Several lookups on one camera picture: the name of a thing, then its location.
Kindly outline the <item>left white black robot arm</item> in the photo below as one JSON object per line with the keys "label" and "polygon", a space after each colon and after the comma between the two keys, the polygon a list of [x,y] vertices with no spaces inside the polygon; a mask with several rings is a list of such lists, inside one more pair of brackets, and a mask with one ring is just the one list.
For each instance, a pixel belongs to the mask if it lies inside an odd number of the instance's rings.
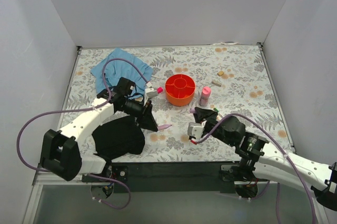
{"label": "left white black robot arm", "polygon": [[157,132],[151,99],[158,95],[146,84],[143,99],[134,96],[135,83],[124,77],[117,85],[101,91],[93,108],[82,112],[58,131],[48,130],[43,138],[40,165],[63,178],[94,174],[101,182],[112,175],[112,160],[125,154],[139,155],[145,146],[143,130]]}

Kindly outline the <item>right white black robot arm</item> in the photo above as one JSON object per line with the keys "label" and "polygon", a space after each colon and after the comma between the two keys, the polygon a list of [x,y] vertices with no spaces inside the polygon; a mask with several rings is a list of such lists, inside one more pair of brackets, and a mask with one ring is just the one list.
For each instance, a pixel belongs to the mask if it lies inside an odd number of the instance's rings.
{"label": "right white black robot arm", "polygon": [[285,151],[271,136],[247,131],[239,114],[220,117],[213,110],[190,110],[194,122],[187,134],[198,145],[214,137],[233,147],[241,157],[231,175],[235,180],[266,179],[304,190],[322,206],[336,210],[336,164],[328,165]]}

